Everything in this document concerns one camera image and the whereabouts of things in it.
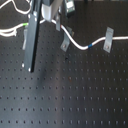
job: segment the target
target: black table surface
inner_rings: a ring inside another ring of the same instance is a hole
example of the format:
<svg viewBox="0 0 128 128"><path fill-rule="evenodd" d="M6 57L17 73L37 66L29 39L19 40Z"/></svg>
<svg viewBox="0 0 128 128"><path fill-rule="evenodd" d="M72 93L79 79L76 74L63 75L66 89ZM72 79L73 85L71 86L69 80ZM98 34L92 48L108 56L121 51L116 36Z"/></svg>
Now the black table surface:
<svg viewBox="0 0 128 128"><path fill-rule="evenodd" d="M17 0L27 10L25 1ZM70 19L61 23L75 32L80 45L105 36L128 36L127 2L75 2ZM0 10L0 28L28 22L28 16L9 3ZM127 128L128 40L113 41L111 53L104 41L86 51L72 43L67 52L60 46L64 32L55 25L40 25L35 70L22 68L24 28L16 37L0 36L0 128Z"/></svg>

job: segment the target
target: screw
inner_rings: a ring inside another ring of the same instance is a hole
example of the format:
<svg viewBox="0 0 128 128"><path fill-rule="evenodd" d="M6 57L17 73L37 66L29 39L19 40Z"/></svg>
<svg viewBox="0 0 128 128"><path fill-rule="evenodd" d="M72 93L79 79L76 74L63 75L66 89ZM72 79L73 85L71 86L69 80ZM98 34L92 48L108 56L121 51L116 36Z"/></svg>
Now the screw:
<svg viewBox="0 0 128 128"><path fill-rule="evenodd" d="M29 68L28 71L31 72L31 69Z"/></svg>
<svg viewBox="0 0 128 128"><path fill-rule="evenodd" d="M24 63L22 64L22 68L24 68Z"/></svg>
<svg viewBox="0 0 128 128"><path fill-rule="evenodd" d="M30 19L30 14L28 15L28 18Z"/></svg>
<svg viewBox="0 0 128 128"><path fill-rule="evenodd" d="M63 48L66 48L66 45L65 44L63 45Z"/></svg>
<svg viewBox="0 0 128 128"><path fill-rule="evenodd" d="M108 45L106 46L106 49L109 49L109 46Z"/></svg>

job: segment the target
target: white cable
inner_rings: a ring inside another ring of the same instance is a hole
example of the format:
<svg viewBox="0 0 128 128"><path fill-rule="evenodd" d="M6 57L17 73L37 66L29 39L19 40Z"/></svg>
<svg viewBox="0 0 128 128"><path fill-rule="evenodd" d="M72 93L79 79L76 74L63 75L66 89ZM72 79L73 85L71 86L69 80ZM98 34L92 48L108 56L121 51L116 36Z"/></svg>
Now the white cable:
<svg viewBox="0 0 128 128"><path fill-rule="evenodd" d="M7 0L5 3L3 3L1 6L0 6L0 9L3 8L5 5L7 5L9 2L11 2L12 0Z"/></svg>
<svg viewBox="0 0 128 128"><path fill-rule="evenodd" d="M64 30L64 32L67 34L67 36L69 37L69 39L71 40L71 42L80 50L87 50L89 48L89 46L80 46L79 44L77 44L74 39L71 37L71 35L69 34L69 32L66 30L66 28L61 25L61 28ZM99 43L100 41L103 41L105 40L106 37L101 37L99 38L98 40L94 41L91 46L94 46L95 44ZM128 36L125 36L125 37L113 37L113 40L127 40L128 39Z"/></svg>
<svg viewBox="0 0 128 128"><path fill-rule="evenodd" d="M40 21L40 24L44 23L45 22L45 19L41 20ZM10 37L10 36L14 36L16 35L14 31L16 31L18 28L21 28L23 27L24 23L21 23L13 28L10 28L10 29L0 29L0 35L1 36L5 36L5 37Z"/></svg>
<svg viewBox="0 0 128 128"><path fill-rule="evenodd" d="M4 36L4 37L16 36L16 34L17 34L16 30L12 31L11 33L1 33L0 32L0 35Z"/></svg>
<svg viewBox="0 0 128 128"><path fill-rule="evenodd" d="M8 4L9 2L11 2L11 1L12 1L12 3L13 3L13 5L14 5L14 7L15 7L15 9L16 9L17 12L19 12L19 13L21 13L21 14L28 14L28 13L30 12L31 7L29 7L29 10L28 10L28 11L22 11L22 10L18 9L18 8L16 7L16 4L15 4L14 0L8 0L8 1L6 1L5 3L3 3L3 4L0 6L0 9L1 9L2 7L4 7L5 5L7 5L7 4Z"/></svg>
<svg viewBox="0 0 128 128"><path fill-rule="evenodd" d="M11 32L11 31L14 31L15 29L18 29L20 27L23 27L23 23L13 27L13 28L10 28L10 29L0 29L0 32L1 33L5 33L5 32Z"/></svg>

